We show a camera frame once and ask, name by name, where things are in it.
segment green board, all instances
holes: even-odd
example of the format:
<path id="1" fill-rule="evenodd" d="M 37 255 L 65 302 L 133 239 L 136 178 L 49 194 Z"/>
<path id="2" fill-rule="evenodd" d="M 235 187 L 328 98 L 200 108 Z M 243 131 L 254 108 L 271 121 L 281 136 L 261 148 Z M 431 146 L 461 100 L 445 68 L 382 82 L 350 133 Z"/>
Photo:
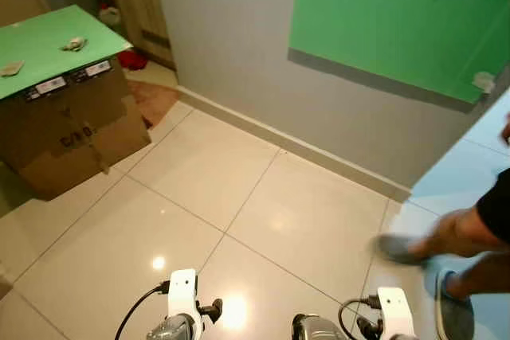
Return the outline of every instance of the green board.
<path id="1" fill-rule="evenodd" d="M 290 46 L 475 103 L 509 60 L 509 0 L 295 0 Z"/>
<path id="2" fill-rule="evenodd" d="M 79 52 L 62 51 L 74 37 L 88 39 Z M 24 61 L 21 71 L 0 77 L 0 99 L 79 68 L 131 44 L 78 6 L 70 6 L 0 28 L 0 68 Z"/>

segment baseboard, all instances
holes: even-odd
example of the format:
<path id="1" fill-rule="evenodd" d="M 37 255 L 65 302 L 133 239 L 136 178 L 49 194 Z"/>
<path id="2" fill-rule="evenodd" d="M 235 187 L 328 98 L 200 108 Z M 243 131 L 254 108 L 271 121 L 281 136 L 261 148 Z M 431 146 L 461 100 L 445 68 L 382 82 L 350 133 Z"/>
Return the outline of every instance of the baseboard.
<path id="1" fill-rule="evenodd" d="M 180 100 L 196 107 L 214 117 L 217 117 L 227 123 L 239 127 L 243 131 L 247 131 L 252 135 L 256 135 L 261 139 L 278 145 L 284 150 L 290 151 L 306 158 L 308 161 L 314 162 L 319 166 L 329 169 L 345 178 L 349 178 L 353 182 L 366 186 L 382 195 L 385 195 L 395 201 L 404 202 L 410 196 L 410 189 L 399 185 L 388 178 L 376 174 L 352 162 L 345 161 L 340 157 L 314 147 L 309 143 L 291 135 L 287 135 L 282 131 L 278 131 L 274 127 L 270 127 L 255 119 L 251 119 L 241 113 L 216 104 L 214 101 L 204 96 L 192 92 L 191 90 L 178 86 L 177 89 L 181 93 Z"/>

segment tile floor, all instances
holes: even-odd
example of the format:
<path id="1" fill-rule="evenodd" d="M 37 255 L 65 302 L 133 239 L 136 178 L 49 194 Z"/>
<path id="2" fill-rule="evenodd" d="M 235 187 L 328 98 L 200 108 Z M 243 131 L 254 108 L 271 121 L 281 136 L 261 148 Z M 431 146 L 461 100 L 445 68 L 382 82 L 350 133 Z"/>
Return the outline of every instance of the tile floor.
<path id="1" fill-rule="evenodd" d="M 151 136 L 108 176 L 0 218 L 0 275 L 14 284 L 0 300 L 0 339 L 113 339 L 134 301 L 179 268 L 199 270 L 202 303 L 224 300 L 204 340 L 290 339 L 294 314 L 336 321 L 339 302 L 378 286 L 403 287 L 417 334 L 435 339 L 434 268 L 374 258 L 371 238 L 425 232 L 510 166 L 473 128 L 401 205 L 181 102 Z M 165 306 L 148 299 L 122 339 L 145 338 Z M 477 339 L 510 337 L 508 295 L 476 297 L 475 310 Z"/>

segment label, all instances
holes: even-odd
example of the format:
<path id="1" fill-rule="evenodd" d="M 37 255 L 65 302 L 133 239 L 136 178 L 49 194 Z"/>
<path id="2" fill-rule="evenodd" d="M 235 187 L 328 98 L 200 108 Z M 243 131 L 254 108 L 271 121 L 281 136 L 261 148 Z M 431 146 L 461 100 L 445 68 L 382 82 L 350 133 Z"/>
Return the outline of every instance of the label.
<path id="1" fill-rule="evenodd" d="M 91 65 L 90 67 L 85 68 L 86 73 L 89 77 L 95 76 L 98 73 L 108 71 L 112 66 L 108 60 L 101 61 L 100 63 Z"/>
<path id="2" fill-rule="evenodd" d="M 62 88 L 65 86 L 64 77 L 59 76 L 54 79 L 45 81 L 44 83 L 37 84 L 35 88 L 39 92 L 39 94 L 44 95 L 47 92 L 51 92 L 52 90 Z"/>

